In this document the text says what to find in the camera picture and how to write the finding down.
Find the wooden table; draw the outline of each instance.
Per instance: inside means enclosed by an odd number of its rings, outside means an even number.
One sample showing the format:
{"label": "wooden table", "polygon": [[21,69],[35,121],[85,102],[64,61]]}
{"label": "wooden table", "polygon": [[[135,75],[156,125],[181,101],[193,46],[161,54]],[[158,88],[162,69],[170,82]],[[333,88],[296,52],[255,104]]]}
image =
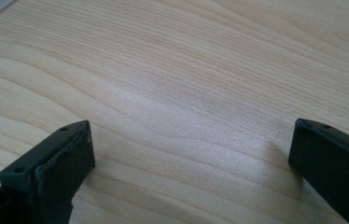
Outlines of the wooden table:
{"label": "wooden table", "polygon": [[345,223],[287,156],[349,133],[349,0],[19,0],[0,14],[0,170],[91,122],[70,223]]}

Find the black plastic object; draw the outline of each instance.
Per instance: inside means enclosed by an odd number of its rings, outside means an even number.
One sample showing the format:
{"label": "black plastic object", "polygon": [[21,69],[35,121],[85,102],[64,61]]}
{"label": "black plastic object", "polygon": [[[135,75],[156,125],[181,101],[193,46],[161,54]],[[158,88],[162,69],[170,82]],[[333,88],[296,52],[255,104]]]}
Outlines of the black plastic object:
{"label": "black plastic object", "polygon": [[298,119],[288,163],[349,222],[349,135]]}
{"label": "black plastic object", "polygon": [[95,166],[90,123],[62,127],[0,172],[0,224],[65,224]]}

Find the light wood surface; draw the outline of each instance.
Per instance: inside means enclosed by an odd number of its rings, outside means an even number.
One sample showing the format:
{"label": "light wood surface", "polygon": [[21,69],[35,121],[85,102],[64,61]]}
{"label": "light wood surface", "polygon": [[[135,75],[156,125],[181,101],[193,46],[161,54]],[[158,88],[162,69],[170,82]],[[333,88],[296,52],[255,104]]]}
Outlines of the light wood surface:
{"label": "light wood surface", "polygon": [[71,122],[70,223],[345,223],[287,165],[349,133],[349,0],[19,0],[0,14],[0,170]]}

